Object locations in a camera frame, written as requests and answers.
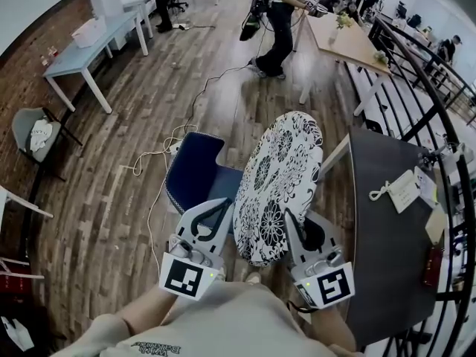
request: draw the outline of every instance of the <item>dark gray tabletop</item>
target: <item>dark gray tabletop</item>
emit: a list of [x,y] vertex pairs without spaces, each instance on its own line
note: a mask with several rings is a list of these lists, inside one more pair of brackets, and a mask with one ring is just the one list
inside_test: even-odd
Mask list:
[[366,129],[352,129],[350,152],[356,192],[356,296],[347,323],[359,346],[395,335],[433,312],[436,288],[422,284],[431,247],[425,225],[430,207],[420,198],[401,214],[388,194],[369,199],[406,170],[422,148]]

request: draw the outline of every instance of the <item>flower vase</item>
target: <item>flower vase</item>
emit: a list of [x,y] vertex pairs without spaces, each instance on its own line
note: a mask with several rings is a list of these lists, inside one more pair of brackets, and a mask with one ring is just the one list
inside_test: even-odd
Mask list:
[[335,28],[332,30],[332,32],[330,32],[330,37],[329,37],[329,45],[333,45],[334,42],[336,41],[337,39],[337,35],[339,34],[339,29],[338,28]]

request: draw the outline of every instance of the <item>black and white floral cover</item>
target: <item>black and white floral cover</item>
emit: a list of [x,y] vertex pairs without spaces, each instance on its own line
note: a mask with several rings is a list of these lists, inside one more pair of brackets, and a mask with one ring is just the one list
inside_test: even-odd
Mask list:
[[303,112],[278,117],[246,165],[235,198],[234,236],[239,253],[267,266],[288,251],[280,204],[303,223],[322,162],[322,134]]

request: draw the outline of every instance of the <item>black hair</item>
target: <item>black hair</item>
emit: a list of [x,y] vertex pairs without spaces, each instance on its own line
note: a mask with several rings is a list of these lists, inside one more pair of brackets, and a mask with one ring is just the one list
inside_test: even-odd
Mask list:
[[327,0],[327,2],[331,5],[334,5],[334,4],[340,4],[341,0]]

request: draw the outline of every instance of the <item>white plastic bin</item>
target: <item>white plastic bin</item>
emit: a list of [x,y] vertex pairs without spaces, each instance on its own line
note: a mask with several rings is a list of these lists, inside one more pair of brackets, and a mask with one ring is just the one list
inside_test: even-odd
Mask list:
[[98,19],[90,19],[71,35],[79,48],[87,48],[93,45],[106,33],[106,20],[104,16]]

